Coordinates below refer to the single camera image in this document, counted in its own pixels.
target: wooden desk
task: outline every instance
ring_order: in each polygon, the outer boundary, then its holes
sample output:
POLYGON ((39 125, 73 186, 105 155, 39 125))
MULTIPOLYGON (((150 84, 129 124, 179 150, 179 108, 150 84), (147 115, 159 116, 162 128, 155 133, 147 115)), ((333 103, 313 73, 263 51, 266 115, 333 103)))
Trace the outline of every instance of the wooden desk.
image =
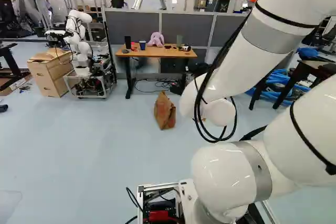
POLYGON ((131 51, 128 54, 123 54, 122 50, 126 49, 125 44, 115 53, 117 57, 156 57, 156 58, 197 58, 194 50, 191 49, 189 52, 179 51, 176 44, 164 44, 165 46, 171 46, 170 49, 165 49, 164 47, 148 47, 146 45, 146 50, 140 50, 139 43, 134 43, 133 48, 137 48, 137 51, 131 51))
MULTIPOLYGON (((145 50, 140 49, 139 43, 135 43, 132 45, 132 48, 137 48, 137 51, 132 51, 128 49, 129 53, 124 54, 122 51, 126 49, 126 45, 123 45, 116 53, 115 56, 123 58, 126 68, 126 77, 128 90, 125 98, 130 99, 131 93, 133 91, 134 84, 136 82, 136 78, 132 78, 131 76, 131 67, 130 67, 130 58, 131 57, 155 57, 155 58, 181 58, 184 60, 183 65, 186 67, 188 65, 189 59, 197 58, 197 54, 195 54, 194 50, 191 49, 189 52, 179 51, 176 47, 176 44, 164 44, 165 46, 171 46, 170 49, 166 49, 164 47, 148 47, 146 45, 145 50)), ((184 89, 186 80, 186 73, 183 72, 182 79, 180 80, 180 87, 184 89)))
POLYGON ((299 64, 300 63, 305 64, 308 67, 313 68, 314 70, 318 70, 319 66, 323 66, 323 65, 328 64, 330 62, 326 62, 326 61, 314 61, 314 60, 303 60, 303 61, 300 61, 299 64))

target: metal cart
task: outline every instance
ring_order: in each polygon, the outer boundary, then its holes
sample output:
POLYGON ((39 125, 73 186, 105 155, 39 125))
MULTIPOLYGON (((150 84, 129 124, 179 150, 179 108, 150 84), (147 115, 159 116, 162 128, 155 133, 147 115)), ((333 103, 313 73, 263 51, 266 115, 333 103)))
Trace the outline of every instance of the metal cart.
MULTIPOLYGON (((144 215, 148 215, 151 211, 148 207, 149 202, 154 202, 155 200, 160 199, 161 196, 164 196, 166 193, 172 192, 175 197, 175 205, 171 206, 170 209, 173 209, 175 216, 177 218, 184 219, 185 224, 195 224, 201 223, 196 220, 202 220, 200 217, 209 216, 206 208, 198 200, 198 195, 192 179, 181 180, 178 183, 164 183, 164 184, 154 184, 154 185, 139 185, 137 188, 136 200, 139 203, 137 209, 137 219, 138 224, 148 223, 148 219, 144 219, 144 215)), ((261 201, 261 206, 257 208, 255 204, 250 204, 246 214, 238 220, 236 223, 248 223, 248 224, 261 224, 264 221, 261 219, 259 210, 265 211, 265 218, 271 223, 279 223, 275 218, 273 212, 271 211, 268 201, 261 201)), ((214 220, 209 222, 202 223, 219 223, 214 220)))
POLYGON ((64 82, 69 90, 69 92, 78 98, 107 98, 111 93, 112 89, 116 86, 116 82, 114 81, 113 72, 107 72, 101 76, 88 76, 81 77, 77 76, 75 71, 71 71, 63 76, 64 82), (100 90, 83 90, 77 91, 75 85, 78 85, 83 80, 88 79, 97 79, 101 83, 100 90))

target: blue cup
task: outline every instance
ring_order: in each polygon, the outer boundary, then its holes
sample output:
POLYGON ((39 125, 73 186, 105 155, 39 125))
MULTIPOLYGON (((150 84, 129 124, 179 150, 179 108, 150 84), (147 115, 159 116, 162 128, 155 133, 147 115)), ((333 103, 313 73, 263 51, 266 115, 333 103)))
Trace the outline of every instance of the blue cup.
POLYGON ((140 49, 141 50, 143 50, 143 51, 146 50, 146 41, 140 40, 139 44, 140 44, 140 49))

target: stacked wooden crates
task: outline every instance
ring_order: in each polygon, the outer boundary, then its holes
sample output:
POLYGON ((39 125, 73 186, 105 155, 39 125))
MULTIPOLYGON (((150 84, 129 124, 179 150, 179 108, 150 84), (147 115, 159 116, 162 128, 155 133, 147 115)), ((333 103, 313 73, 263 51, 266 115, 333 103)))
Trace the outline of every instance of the stacked wooden crates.
POLYGON ((29 71, 42 95, 61 97, 68 92, 63 76, 73 69, 71 59, 71 52, 50 48, 27 61, 29 71))

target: gray cubicle partition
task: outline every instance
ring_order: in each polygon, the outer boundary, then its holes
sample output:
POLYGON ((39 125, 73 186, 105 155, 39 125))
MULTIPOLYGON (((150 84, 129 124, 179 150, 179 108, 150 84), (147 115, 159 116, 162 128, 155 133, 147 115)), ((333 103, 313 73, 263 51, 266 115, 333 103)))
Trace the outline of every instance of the gray cubicle partition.
POLYGON ((166 43, 176 43, 176 36, 183 36, 183 43, 206 47, 209 40, 212 15, 162 13, 162 34, 166 43))
POLYGON ((124 44, 125 36, 131 36, 132 41, 149 41, 152 33, 159 31, 158 13, 106 11, 105 14, 113 45, 124 44))
POLYGON ((245 16, 218 15, 211 40, 211 46, 222 47, 231 34, 243 22, 244 18, 245 16))
POLYGON ((205 57, 211 58, 212 47, 223 46, 245 16, 244 14, 106 9, 110 42, 116 48, 124 44, 124 36, 131 36, 132 41, 149 41, 153 32, 160 31, 166 43, 174 44, 176 36, 182 35, 183 43, 190 44, 198 56, 197 59, 190 61, 191 63, 204 62, 205 57))

